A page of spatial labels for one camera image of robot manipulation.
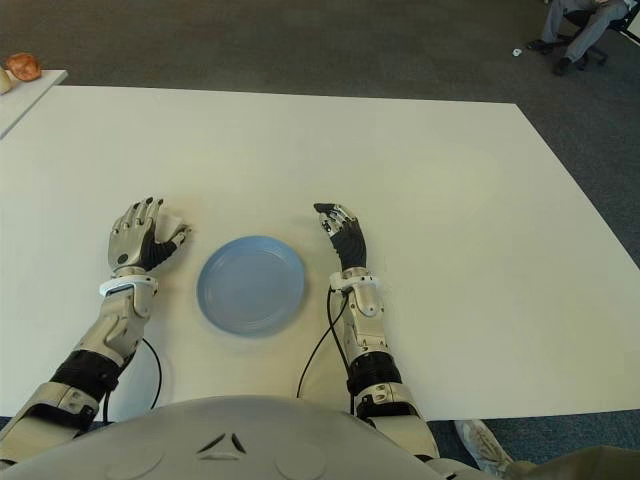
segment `white table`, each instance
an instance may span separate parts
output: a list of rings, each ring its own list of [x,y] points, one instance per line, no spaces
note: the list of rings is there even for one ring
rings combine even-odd
[[[55,87],[0,144],[0,414],[96,318],[114,218],[146,195],[194,226],[156,272],[160,403],[295,394],[338,259],[312,204],[360,217],[403,379],[432,419],[640,407],[640,272],[515,105]],[[280,333],[209,325],[195,286],[224,243],[282,239],[307,288]],[[146,350],[112,405],[144,411]],[[346,408],[326,342],[305,398]]]
[[[43,70],[42,77],[32,82],[21,82],[7,71],[13,88],[0,95],[0,139],[26,115],[49,89],[67,78],[66,70]]]

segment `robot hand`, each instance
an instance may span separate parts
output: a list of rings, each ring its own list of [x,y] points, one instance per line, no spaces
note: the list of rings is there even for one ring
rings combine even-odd
[[[156,218],[163,200],[149,197],[131,205],[116,220],[109,239],[109,266],[116,275],[148,272],[164,262],[187,238],[191,229],[179,225],[168,241],[156,242]]]
[[[342,270],[367,266],[367,246],[358,219],[347,208],[334,203],[315,203],[320,224],[336,249]]]

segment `small white object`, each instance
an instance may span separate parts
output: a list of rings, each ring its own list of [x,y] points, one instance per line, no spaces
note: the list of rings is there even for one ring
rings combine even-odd
[[[7,93],[11,90],[11,87],[11,79],[9,78],[9,75],[7,75],[7,72],[5,72],[4,69],[0,68],[0,95]]]

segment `person's leg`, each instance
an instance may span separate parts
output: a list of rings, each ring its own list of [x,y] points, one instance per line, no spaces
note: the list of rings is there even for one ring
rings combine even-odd
[[[593,447],[554,458],[543,465],[515,462],[507,467],[509,480],[637,480],[640,452],[614,447]]]
[[[610,0],[598,7],[582,33],[567,47],[565,57],[572,62],[581,59],[587,49],[602,36],[609,23],[623,18],[628,11],[624,0]]]
[[[549,7],[540,40],[545,43],[557,42],[558,31],[565,14],[576,10],[594,10],[595,8],[595,0],[554,0]]]

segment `gray carpet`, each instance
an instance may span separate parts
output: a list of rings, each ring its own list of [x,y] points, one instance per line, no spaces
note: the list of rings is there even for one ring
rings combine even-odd
[[[511,56],[545,12],[538,0],[0,0],[0,58],[31,51],[71,85],[513,102],[640,265],[640,47],[607,32],[606,66],[556,78],[561,52]],[[490,425],[536,462],[640,449],[640,411]],[[445,455],[471,462],[450,423],[432,428]]]

